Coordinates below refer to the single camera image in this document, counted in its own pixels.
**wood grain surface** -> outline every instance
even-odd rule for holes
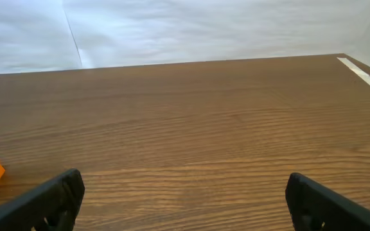
[[[75,230],[293,230],[294,171],[370,209],[370,86],[337,56],[0,75],[0,204],[76,167]]]

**crease in white backdrop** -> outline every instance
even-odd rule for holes
[[[370,0],[0,0],[0,73],[350,53],[369,23]]]

